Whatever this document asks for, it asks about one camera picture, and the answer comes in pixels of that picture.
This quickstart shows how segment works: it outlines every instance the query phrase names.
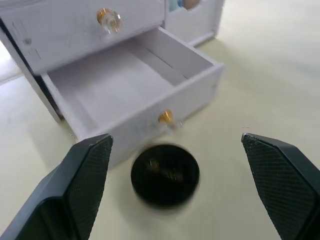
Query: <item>white cabinet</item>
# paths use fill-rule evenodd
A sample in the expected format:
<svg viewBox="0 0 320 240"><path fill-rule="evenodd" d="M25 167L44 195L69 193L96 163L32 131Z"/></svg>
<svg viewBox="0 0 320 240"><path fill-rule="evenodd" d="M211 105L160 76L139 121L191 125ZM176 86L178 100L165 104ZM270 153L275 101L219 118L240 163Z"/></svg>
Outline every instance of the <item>white cabinet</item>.
<svg viewBox="0 0 320 240"><path fill-rule="evenodd" d="M163 112L181 121L214 98L224 65L160 27L163 0L69 1L0 9L0 37L52 113L41 79L77 141L113 135L111 166L167 130ZM104 6L121 15L118 33L100 25Z"/></svg>

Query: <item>white drawer organizer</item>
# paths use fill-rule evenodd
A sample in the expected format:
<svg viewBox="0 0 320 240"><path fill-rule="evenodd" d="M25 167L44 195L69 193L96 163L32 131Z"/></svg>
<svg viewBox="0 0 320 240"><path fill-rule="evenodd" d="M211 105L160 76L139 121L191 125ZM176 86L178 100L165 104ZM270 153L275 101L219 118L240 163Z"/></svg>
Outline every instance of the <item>white drawer organizer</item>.
<svg viewBox="0 0 320 240"><path fill-rule="evenodd" d="M193 5L193 2L196 4L193 8L179 7L173 11L170 11L168 3L176 0L166 1L166 17L163 27L167 31L192 46L217 35L225 0L184 0L186 6Z"/></svg>
<svg viewBox="0 0 320 240"><path fill-rule="evenodd" d="M68 2L82 7L75 10ZM32 76L42 77L77 140L114 136L111 166L167 130L159 121L163 112L184 120L210 102L224 68L159 27L163 1L128 1L126 7L119 2L34 0L0 12L7 31L1 39L32 86ZM54 22L53 9L62 6ZM125 13L119 33L108 34L97 21L104 6ZM143 12L133 11L142 6Z"/></svg>

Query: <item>open drawer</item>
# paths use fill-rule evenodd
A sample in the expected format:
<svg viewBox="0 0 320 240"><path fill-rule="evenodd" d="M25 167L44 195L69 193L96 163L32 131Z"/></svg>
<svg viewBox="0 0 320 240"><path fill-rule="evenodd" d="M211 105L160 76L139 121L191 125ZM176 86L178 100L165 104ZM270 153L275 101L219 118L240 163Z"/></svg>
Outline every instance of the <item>open drawer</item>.
<svg viewBox="0 0 320 240"><path fill-rule="evenodd" d="M110 133L110 164L183 120L215 95L223 64L161 27L43 75L78 141Z"/></svg>

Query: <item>gold knob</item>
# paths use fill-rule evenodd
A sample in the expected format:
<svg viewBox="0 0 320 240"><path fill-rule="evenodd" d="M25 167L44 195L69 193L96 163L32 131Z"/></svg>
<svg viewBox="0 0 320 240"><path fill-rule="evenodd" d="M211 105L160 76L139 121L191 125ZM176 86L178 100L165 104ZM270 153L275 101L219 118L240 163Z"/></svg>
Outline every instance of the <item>gold knob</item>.
<svg viewBox="0 0 320 240"><path fill-rule="evenodd" d="M120 15L109 8L100 8L96 12L96 18L98 23L101 24L109 34L119 32L119 29L122 27Z"/></svg>
<svg viewBox="0 0 320 240"><path fill-rule="evenodd" d="M158 121L160 123L172 124L174 123L174 117L171 110L166 110L160 114Z"/></svg>
<svg viewBox="0 0 320 240"><path fill-rule="evenodd" d="M158 117L160 123L166 124L169 131L175 131L179 129L182 125L182 122L175 119L171 110L165 110Z"/></svg>

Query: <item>black jar lid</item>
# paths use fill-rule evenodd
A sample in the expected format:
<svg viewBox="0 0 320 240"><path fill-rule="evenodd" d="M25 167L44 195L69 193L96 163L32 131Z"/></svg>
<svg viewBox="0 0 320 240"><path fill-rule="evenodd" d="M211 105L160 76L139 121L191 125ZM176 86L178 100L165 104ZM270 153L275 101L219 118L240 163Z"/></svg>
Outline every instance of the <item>black jar lid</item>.
<svg viewBox="0 0 320 240"><path fill-rule="evenodd" d="M161 144L138 156L132 166L131 182L137 195L148 204L171 208L193 195L199 175L198 163L188 151Z"/></svg>

